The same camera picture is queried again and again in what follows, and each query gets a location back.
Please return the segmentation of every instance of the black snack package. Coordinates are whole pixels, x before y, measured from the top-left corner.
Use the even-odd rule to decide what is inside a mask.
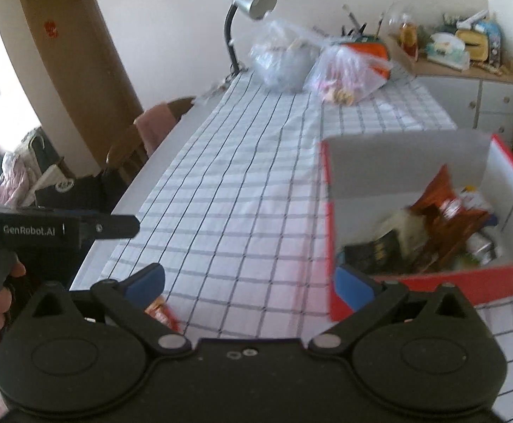
[[[367,275],[402,275],[407,272],[396,231],[390,231],[370,243],[345,246],[343,253],[346,264]]]

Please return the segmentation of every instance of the pink blanket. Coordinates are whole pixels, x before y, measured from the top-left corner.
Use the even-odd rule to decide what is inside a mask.
[[[0,177],[0,205],[14,208],[23,202],[30,189],[29,175],[17,154],[6,153]]]
[[[153,106],[135,119],[135,126],[139,130],[149,157],[153,155],[175,125],[176,118],[166,103]]]

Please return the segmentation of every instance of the tablecloth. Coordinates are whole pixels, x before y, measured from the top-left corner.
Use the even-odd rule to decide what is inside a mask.
[[[319,142],[450,128],[447,113],[400,67],[352,107],[267,92],[256,75],[241,74],[156,183],[138,214],[141,232],[116,247],[101,278],[124,279],[160,262],[168,305],[192,341],[307,341],[331,323]],[[511,422],[513,298],[479,313],[509,361],[495,410]]]

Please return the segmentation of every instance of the orange container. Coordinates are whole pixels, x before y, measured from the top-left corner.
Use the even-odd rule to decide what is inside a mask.
[[[384,60],[390,60],[390,54],[388,53],[387,47],[383,43],[379,42],[366,42],[366,43],[345,43],[345,46],[348,46],[357,52],[362,52],[364,54],[370,54],[371,56],[380,57]],[[382,75],[386,79],[390,79],[390,70],[386,70],[384,68],[372,67],[372,69]]]

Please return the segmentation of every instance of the white cabinet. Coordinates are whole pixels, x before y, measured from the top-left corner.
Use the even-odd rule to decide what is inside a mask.
[[[418,76],[459,128],[498,134],[513,144],[513,84],[454,76]]]
[[[419,76],[417,79],[459,128],[474,128],[480,81],[443,76]]]

